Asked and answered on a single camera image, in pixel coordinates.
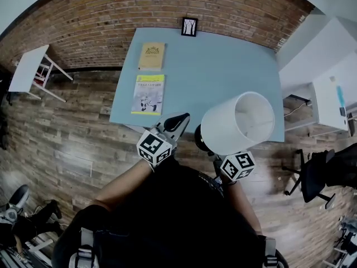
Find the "framed picture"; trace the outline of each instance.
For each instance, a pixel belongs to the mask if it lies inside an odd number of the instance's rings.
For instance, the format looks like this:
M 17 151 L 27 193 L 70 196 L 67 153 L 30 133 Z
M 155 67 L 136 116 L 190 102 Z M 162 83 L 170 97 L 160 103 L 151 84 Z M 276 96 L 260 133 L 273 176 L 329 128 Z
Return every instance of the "framed picture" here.
M 198 22 L 198 19 L 196 19 L 196 18 L 187 18 L 187 17 L 183 18 L 181 35 L 196 37 L 197 22 Z

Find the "white desk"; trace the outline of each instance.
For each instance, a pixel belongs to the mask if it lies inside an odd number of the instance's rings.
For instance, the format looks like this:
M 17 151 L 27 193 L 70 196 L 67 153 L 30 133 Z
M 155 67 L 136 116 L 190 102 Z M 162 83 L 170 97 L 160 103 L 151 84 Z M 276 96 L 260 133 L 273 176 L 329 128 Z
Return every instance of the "white desk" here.
M 21 60 L 17 65 L 16 71 L 12 77 L 9 92 L 26 92 L 37 99 L 41 99 L 41 97 L 30 92 L 31 85 L 34 85 L 43 90 L 44 92 L 61 100 L 62 102 L 66 102 L 66 100 L 60 98 L 59 96 L 45 88 L 53 67 L 58 68 L 66 77 L 68 77 L 70 80 L 73 80 L 73 78 L 66 74 L 54 61 L 52 61 L 46 55 L 46 51 L 48 48 L 49 45 L 45 45 L 42 47 L 38 47 L 37 49 L 34 49 L 32 51 L 28 51 L 22 55 Z M 42 64 L 41 62 L 43 58 L 47 59 L 51 63 L 51 65 L 47 66 Z M 46 76 L 37 73 L 39 67 L 42 68 L 42 72 L 44 71 L 44 69 L 47 69 Z M 43 84 L 39 85 L 38 83 L 34 82 L 33 80 L 35 78 L 41 80 Z
M 346 113 L 341 115 L 340 108 L 345 108 L 343 98 L 338 91 L 335 78 L 317 78 L 310 85 L 313 116 L 306 120 L 290 123 L 285 126 L 285 131 L 290 131 L 303 126 L 320 124 L 329 128 L 317 135 L 332 133 L 339 130 L 348 130 Z

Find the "wooden floor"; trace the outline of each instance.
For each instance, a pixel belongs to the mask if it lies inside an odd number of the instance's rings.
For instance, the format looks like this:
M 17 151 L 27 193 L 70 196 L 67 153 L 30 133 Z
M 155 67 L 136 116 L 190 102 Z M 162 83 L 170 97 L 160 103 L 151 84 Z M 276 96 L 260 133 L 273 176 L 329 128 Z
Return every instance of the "wooden floor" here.
M 0 151 L 1 202 L 8 200 L 18 186 L 28 184 L 29 213 L 44 201 L 56 199 L 64 215 L 62 222 L 69 223 L 103 185 L 139 160 L 136 143 L 140 135 L 109 123 L 119 74 L 77 73 L 73 82 L 55 77 L 48 89 L 67 103 L 42 92 L 42 100 L 22 93 L 14 97 L 13 106 L 3 102 L 9 145 L 7 151 Z M 286 100 L 284 104 L 293 108 L 297 103 Z M 303 107 L 288 119 L 299 119 L 309 111 Z M 251 149 L 258 167 L 242 181 L 244 190 L 263 233 L 277 239 L 278 249 L 291 268 L 320 267 L 338 236 L 338 218 L 351 214 L 354 202 L 352 190 L 341 187 L 324 190 L 327 195 L 337 195 L 335 207 L 328 211 L 322 208 L 321 199 L 305 204 L 298 190 L 287 197 L 283 192 L 293 180 L 281 166 L 298 169 L 299 159 L 294 158 L 297 149 L 303 149 L 307 156 L 338 145 L 335 135 L 309 138 L 303 129 L 286 135 L 285 143 L 265 142 Z M 214 176 L 211 162 L 195 146 L 192 135 L 186 134 L 180 141 L 177 159 Z

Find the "red brick wall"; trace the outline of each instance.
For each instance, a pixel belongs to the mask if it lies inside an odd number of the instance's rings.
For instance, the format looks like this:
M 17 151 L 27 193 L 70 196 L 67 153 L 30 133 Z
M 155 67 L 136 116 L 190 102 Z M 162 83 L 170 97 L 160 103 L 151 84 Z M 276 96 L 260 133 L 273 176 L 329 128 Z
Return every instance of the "red brick wall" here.
M 51 0 L 32 10 L 0 41 L 0 64 L 44 44 L 63 68 L 123 65 L 138 27 L 198 30 L 278 50 L 313 9 L 306 0 Z

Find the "book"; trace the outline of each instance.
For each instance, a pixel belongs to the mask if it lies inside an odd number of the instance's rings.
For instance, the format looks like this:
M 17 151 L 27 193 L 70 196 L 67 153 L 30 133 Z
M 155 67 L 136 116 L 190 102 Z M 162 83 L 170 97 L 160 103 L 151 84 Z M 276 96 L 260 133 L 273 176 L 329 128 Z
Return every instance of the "book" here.
M 136 77 L 132 114 L 161 115 L 165 76 Z
M 164 52 L 165 43 L 163 42 L 144 43 L 139 60 L 139 70 L 161 70 Z

